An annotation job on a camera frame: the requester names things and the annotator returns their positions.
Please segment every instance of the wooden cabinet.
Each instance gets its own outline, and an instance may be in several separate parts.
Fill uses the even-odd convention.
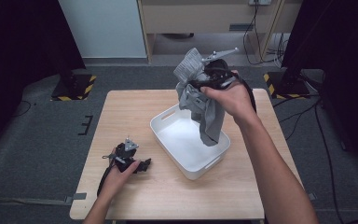
[[[301,6],[300,0],[272,0],[269,6],[259,6],[256,16],[261,55],[267,50],[273,33],[290,33]],[[229,33],[232,24],[251,24],[255,6],[244,0],[138,0],[150,61],[155,34]],[[249,33],[251,42],[255,32]]]

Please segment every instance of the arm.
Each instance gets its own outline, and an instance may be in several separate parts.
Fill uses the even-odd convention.
[[[239,82],[224,91],[203,87],[233,116],[255,170],[255,178],[270,223],[318,223],[306,192],[284,162],[260,118],[254,112],[247,90]]]
[[[100,196],[94,202],[83,223],[104,223],[110,203],[136,170],[139,163],[140,161],[133,162],[123,173],[116,166],[112,168],[103,183]]]

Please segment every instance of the power outlet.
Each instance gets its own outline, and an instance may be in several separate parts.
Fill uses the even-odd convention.
[[[249,5],[255,6],[255,3],[259,6],[269,6],[271,5],[271,0],[249,0]]]

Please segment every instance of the right hand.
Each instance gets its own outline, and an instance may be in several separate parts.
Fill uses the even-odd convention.
[[[201,87],[200,90],[217,101],[234,119],[246,119],[246,115],[255,114],[249,93],[239,81],[234,81],[222,91],[209,87]]]

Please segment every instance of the black curtain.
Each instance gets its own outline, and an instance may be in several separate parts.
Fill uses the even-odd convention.
[[[22,90],[41,78],[85,68],[57,0],[0,0],[0,132],[21,101]]]
[[[282,65],[325,71],[325,108],[344,148],[358,152],[358,1],[304,0]]]

